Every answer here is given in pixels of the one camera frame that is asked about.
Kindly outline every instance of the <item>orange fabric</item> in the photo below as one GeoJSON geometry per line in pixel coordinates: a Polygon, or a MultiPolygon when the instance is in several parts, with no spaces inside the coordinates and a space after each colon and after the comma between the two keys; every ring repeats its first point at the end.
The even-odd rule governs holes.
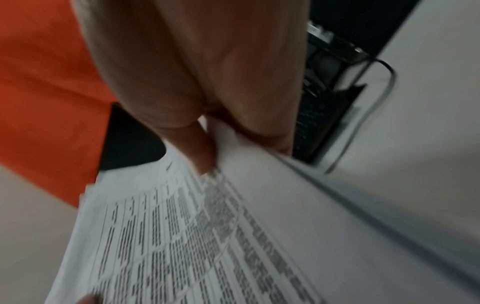
{"type": "Polygon", "coordinates": [[[95,180],[115,99],[69,0],[0,2],[0,162],[78,205],[95,180]]]}

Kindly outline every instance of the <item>white surface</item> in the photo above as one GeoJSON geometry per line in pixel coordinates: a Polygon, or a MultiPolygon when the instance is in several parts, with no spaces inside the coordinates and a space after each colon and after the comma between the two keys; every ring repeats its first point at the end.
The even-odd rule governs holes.
{"type": "MultiPolygon", "coordinates": [[[[422,0],[380,58],[398,72],[386,104],[332,176],[480,238],[480,2],[422,0]]],[[[388,71],[375,64],[352,119],[318,166],[338,156],[388,71]]]]}
{"type": "Polygon", "coordinates": [[[0,294],[5,304],[45,300],[77,210],[0,166],[0,294]]]}

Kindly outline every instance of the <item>cord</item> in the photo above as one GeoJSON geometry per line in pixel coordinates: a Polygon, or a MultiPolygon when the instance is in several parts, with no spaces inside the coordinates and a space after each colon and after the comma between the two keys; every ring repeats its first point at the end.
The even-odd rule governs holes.
{"type": "MultiPolygon", "coordinates": [[[[388,71],[390,72],[390,80],[388,81],[388,84],[385,88],[385,90],[383,91],[383,93],[379,96],[379,98],[373,103],[373,105],[365,112],[365,114],[362,116],[362,118],[360,118],[360,121],[358,122],[358,124],[355,126],[353,132],[350,134],[350,137],[348,138],[348,140],[346,141],[346,144],[345,146],[343,147],[342,151],[340,152],[340,154],[338,155],[338,157],[336,158],[336,160],[330,165],[330,167],[325,171],[325,174],[330,174],[332,173],[335,168],[337,167],[338,163],[342,160],[343,156],[345,155],[345,153],[347,152],[348,148],[350,147],[350,145],[352,144],[352,142],[354,141],[355,139],[355,136],[357,135],[357,133],[359,132],[360,128],[362,127],[362,125],[364,124],[364,122],[370,117],[370,115],[375,112],[378,107],[387,99],[387,97],[390,95],[390,93],[392,93],[392,90],[394,89],[394,86],[395,86],[395,83],[397,82],[397,73],[396,71],[388,64],[386,63],[385,61],[383,60],[380,60],[380,59],[373,59],[371,60],[369,63],[367,63],[366,67],[368,68],[372,63],[374,62],[378,62],[380,63],[381,65],[383,65],[384,67],[386,67],[388,69],[388,71]]],[[[354,79],[354,81],[352,81],[351,83],[351,86],[354,85],[359,79],[360,77],[365,73],[365,71],[367,70],[367,68],[364,68],[360,71],[359,75],[357,75],[354,79]]]]}

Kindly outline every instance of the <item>orange shirt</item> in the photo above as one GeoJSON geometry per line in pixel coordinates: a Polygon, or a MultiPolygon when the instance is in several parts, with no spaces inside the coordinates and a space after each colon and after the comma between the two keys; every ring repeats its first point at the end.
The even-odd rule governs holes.
{"type": "Polygon", "coordinates": [[[69,0],[0,2],[0,162],[78,205],[97,175],[115,99],[69,0]]]}

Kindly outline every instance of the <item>black object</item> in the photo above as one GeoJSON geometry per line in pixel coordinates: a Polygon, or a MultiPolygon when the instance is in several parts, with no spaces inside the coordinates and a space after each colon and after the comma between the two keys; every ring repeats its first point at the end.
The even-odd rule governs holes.
{"type": "MultiPolygon", "coordinates": [[[[311,0],[310,20],[375,58],[420,0],[311,0]]],[[[346,51],[341,45],[340,52],[346,51]]]]}
{"type": "Polygon", "coordinates": [[[99,170],[137,166],[161,159],[166,148],[160,137],[113,104],[99,170]]]}
{"type": "Polygon", "coordinates": [[[335,94],[305,90],[296,119],[293,157],[310,162],[364,87],[355,86],[335,94]]]}

